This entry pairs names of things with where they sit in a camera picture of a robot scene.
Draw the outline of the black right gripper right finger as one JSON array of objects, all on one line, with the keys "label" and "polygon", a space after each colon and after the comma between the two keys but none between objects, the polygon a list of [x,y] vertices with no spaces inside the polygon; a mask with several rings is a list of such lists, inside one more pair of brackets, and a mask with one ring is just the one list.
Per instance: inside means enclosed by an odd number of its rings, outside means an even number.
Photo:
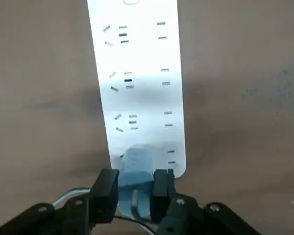
[{"label": "black right gripper right finger", "polygon": [[201,208],[193,197],[176,192],[172,169],[154,172],[150,216],[157,235],[258,235],[259,232],[219,202]]}]

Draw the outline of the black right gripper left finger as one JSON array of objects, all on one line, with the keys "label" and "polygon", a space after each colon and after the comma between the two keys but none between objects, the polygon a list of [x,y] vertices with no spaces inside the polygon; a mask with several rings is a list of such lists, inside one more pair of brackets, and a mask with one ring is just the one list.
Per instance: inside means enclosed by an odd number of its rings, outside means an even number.
[{"label": "black right gripper left finger", "polygon": [[113,221],[118,204],[118,170],[103,169],[90,192],[56,209],[38,203],[0,226],[0,235],[89,235],[97,224]]}]

